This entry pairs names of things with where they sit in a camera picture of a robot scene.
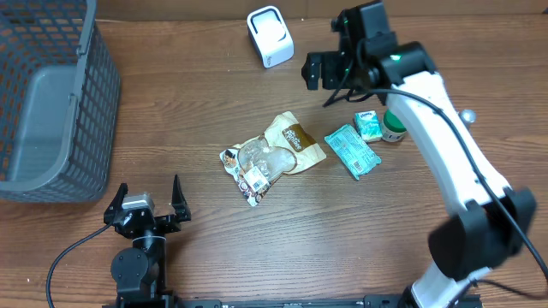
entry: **brown label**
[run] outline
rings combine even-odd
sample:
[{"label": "brown label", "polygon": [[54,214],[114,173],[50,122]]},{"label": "brown label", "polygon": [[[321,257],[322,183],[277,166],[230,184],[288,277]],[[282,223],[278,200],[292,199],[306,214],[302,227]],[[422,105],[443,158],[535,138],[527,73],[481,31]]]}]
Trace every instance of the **brown label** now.
[{"label": "brown label", "polygon": [[310,145],[315,145],[316,140],[305,133],[301,124],[293,124],[282,131],[283,137],[289,142],[296,152],[303,151]]}]

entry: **clear plastic wrapper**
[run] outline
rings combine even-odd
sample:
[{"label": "clear plastic wrapper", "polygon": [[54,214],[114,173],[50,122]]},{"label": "clear plastic wrapper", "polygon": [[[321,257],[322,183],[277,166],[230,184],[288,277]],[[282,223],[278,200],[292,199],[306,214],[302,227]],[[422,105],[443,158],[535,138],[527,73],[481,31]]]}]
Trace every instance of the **clear plastic wrapper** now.
[{"label": "clear plastic wrapper", "polygon": [[316,140],[291,112],[278,115],[266,131],[219,154],[244,198],[257,205],[282,175],[293,175],[325,159]]}]

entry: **cable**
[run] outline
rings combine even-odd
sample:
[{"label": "cable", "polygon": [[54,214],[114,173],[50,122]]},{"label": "cable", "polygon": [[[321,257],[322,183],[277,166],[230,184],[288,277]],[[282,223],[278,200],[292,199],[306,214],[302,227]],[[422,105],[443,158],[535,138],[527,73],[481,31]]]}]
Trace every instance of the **cable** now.
[{"label": "cable", "polygon": [[350,90],[346,93],[346,95],[342,95],[342,96],[340,96],[340,97],[338,97],[338,98],[333,98],[333,99],[331,100],[331,104],[328,104],[328,105],[325,105],[325,104],[324,104],[323,107],[325,108],[325,107],[327,107],[327,106],[330,106],[330,105],[332,105],[332,104],[334,104],[334,103],[336,103],[336,102],[338,102],[338,101],[342,101],[342,100],[344,100],[344,99],[346,99],[347,102],[350,102],[350,97],[351,97],[351,96],[354,96],[354,95],[363,95],[363,93],[356,93],[356,94],[354,94],[354,89],[350,89]]},{"label": "cable", "polygon": [[[468,161],[470,162],[470,165],[472,166],[472,170],[474,171],[474,173],[478,177],[479,183],[485,189],[485,191],[487,192],[489,197],[491,197],[491,199],[493,200],[495,205],[498,207],[498,209],[503,213],[504,217],[510,223],[510,226],[514,229],[514,231],[516,231],[520,235],[521,240],[523,240],[523,243],[525,244],[527,249],[531,252],[531,254],[533,255],[535,261],[537,262],[540,269],[542,270],[542,272],[545,276],[545,279],[546,279],[546,283],[548,283],[548,268],[546,267],[545,261],[542,259],[539,252],[537,251],[537,249],[534,247],[533,243],[531,242],[531,240],[529,240],[529,238],[525,235],[523,230],[521,230],[521,228],[517,224],[517,222],[515,222],[514,217],[512,217],[512,215],[510,215],[510,213],[508,212],[508,210],[506,210],[506,208],[504,207],[504,205],[502,204],[500,199],[497,197],[497,195],[491,190],[491,188],[487,184],[487,181],[485,180],[485,177],[481,174],[480,168],[478,168],[478,165],[476,164],[476,162],[474,161],[474,158],[472,157],[472,153],[470,153],[470,150],[468,149],[468,146],[464,142],[464,139],[462,138],[461,134],[459,133],[459,131],[456,128],[453,121],[444,113],[444,111],[441,108],[439,108],[438,106],[436,106],[432,102],[430,102],[430,101],[428,101],[428,100],[426,100],[426,99],[424,99],[424,98],[422,98],[418,95],[410,93],[410,92],[405,92],[405,91],[397,90],[397,89],[372,89],[372,90],[367,91],[367,95],[365,97],[368,97],[368,96],[370,97],[371,95],[379,95],[379,94],[396,94],[396,95],[402,95],[402,96],[405,96],[405,97],[408,97],[408,98],[412,98],[415,101],[428,106],[435,113],[437,113],[442,119],[444,119],[444,121],[447,123],[447,125],[450,127],[451,131],[455,135],[457,141],[461,145],[461,148],[464,151],[464,154],[466,155]],[[472,286],[475,286],[477,283],[485,283],[485,284],[492,285],[494,287],[499,287],[499,288],[502,288],[505,291],[512,292],[512,293],[518,294],[520,296],[527,297],[529,299],[548,299],[548,294],[540,295],[540,296],[539,295],[532,295],[532,294],[522,292],[522,291],[517,290],[515,288],[507,287],[507,286],[504,286],[501,283],[498,283],[498,282],[495,282],[495,281],[490,281],[490,280],[470,281],[470,283],[462,290],[462,293],[457,295],[456,299],[459,299],[461,296],[463,296],[468,291],[469,288],[471,288]]]},{"label": "cable", "polygon": [[339,86],[337,87],[337,89],[333,92],[333,94],[331,94],[331,96],[327,99],[327,101],[325,101],[324,103],[324,107],[327,107],[333,103],[335,103],[336,101],[333,100],[335,98],[335,96],[342,90],[344,84],[346,83],[346,79],[348,79],[348,76],[350,75],[350,69],[352,69],[352,67],[354,66],[354,59],[351,59],[350,60],[350,64],[348,65],[348,67],[344,70],[344,77],[342,77],[342,80],[341,82],[339,83]]},{"label": "cable", "polygon": [[75,249],[76,247],[80,246],[81,244],[89,241],[90,239],[96,237],[99,234],[102,234],[106,229],[110,228],[112,226],[112,222],[107,224],[106,226],[102,227],[101,229],[95,231],[93,234],[89,234],[87,237],[75,242],[73,245],[69,246],[67,249],[65,249],[61,254],[53,261],[53,264],[51,265],[50,272],[48,272],[48,277],[45,280],[45,297],[47,298],[48,305],[50,308],[55,308],[53,305],[53,301],[51,301],[51,277],[53,276],[53,270],[56,268],[57,264],[61,261],[61,259],[70,251]]}]

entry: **wire mesh basket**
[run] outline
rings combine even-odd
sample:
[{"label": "wire mesh basket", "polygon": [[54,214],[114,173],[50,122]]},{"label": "wire mesh basket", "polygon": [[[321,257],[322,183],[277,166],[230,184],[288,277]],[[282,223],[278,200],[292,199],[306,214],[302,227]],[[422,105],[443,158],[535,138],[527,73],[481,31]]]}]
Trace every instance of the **wire mesh basket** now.
[{"label": "wire mesh basket", "polygon": [[0,198],[103,196],[120,76],[96,8],[96,0],[0,0]]}]

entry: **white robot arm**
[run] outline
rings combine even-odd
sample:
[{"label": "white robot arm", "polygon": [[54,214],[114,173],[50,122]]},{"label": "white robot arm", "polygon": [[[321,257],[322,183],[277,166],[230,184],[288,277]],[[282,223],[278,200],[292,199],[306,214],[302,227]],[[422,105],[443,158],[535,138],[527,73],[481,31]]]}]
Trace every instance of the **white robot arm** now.
[{"label": "white robot arm", "polygon": [[381,1],[345,9],[332,23],[339,51],[309,53],[301,72],[309,90],[343,88],[379,95],[408,130],[436,178],[450,219],[430,234],[433,263],[398,307],[444,308],[471,283],[520,251],[536,202],[514,192],[491,166],[456,113],[432,59],[417,42],[399,45]]},{"label": "white robot arm", "polygon": [[[403,80],[404,84],[392,87],[423,97],[441,108],[456,125],[492,191],[499,198],[504,197],[503,189],[509,187],[509,183],[491,166],[475,144],[450,102],[442,77],[439,74],[421,72]],[[389,94],[386,105],[408,130],[428,163],[438,181],[450,216],[466,211],[466,203],[470,200],[475,200],[480,205],[491,202],[491,198],[477,181],[456,136],[438,114],[424,104],[402,95]],[[489,271],[488,268],[478,269],[469,278],[455,281],[445,276],[432,262],[422,278],[412,286],[412,294],[420,308],[446,307],[470,280],[477,280]]]}]

